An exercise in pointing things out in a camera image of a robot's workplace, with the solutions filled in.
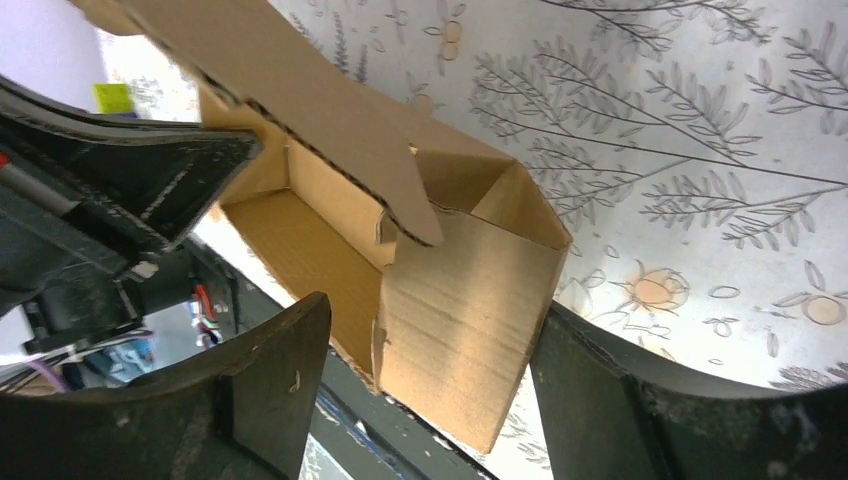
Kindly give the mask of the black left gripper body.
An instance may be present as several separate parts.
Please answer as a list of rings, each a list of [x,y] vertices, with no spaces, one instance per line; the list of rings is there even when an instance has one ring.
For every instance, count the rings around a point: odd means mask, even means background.
[[[196,263],[175,243],[138,246],[1,150],[1,308],[25,309],[28,354],[114,338],[190,300]]]

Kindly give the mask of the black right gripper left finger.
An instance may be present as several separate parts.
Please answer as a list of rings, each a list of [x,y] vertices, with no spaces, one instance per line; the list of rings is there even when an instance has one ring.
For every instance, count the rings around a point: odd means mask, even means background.
[[[1,398],[5,479],[295,479],[329,346],[314,292],[121,388]]]

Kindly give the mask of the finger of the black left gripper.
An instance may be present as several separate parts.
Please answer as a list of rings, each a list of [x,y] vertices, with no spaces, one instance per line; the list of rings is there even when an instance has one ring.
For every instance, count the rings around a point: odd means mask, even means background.
[[[126,240],[171,246],[260,145],[247,130],[90,113],[2,78],[1,150]]]

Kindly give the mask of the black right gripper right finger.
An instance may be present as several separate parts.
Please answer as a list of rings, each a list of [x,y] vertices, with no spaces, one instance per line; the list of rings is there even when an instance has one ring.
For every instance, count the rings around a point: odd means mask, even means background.
[[[843,479],[847,389],[756,387],[672,362],[559,304],[531,359],[557,479]]]

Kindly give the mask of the cardboard box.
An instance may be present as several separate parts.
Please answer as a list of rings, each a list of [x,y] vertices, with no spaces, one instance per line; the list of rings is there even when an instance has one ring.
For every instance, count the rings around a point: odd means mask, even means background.
[[[348,78],[267,1],[79,8],[191,74],[205,127],[257,134],[219,205],[292,297],[328,295],[362,381],[491,451],[571,244],[525,167]]]

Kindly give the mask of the yellow green small tool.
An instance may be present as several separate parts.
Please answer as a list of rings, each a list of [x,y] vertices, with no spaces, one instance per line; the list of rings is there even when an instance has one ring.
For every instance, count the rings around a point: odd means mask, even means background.
[[[137,118],[130,89],[123,83],[94,84],[95,99],[102,114]]]

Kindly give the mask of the floral patterned table mat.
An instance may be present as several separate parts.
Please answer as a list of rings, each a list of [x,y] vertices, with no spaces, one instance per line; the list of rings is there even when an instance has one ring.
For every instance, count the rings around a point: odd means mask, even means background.
[[[267,2],[519,161],[570,234],[516,395],[553,304],[710,375],[847,389],[845,2]]]

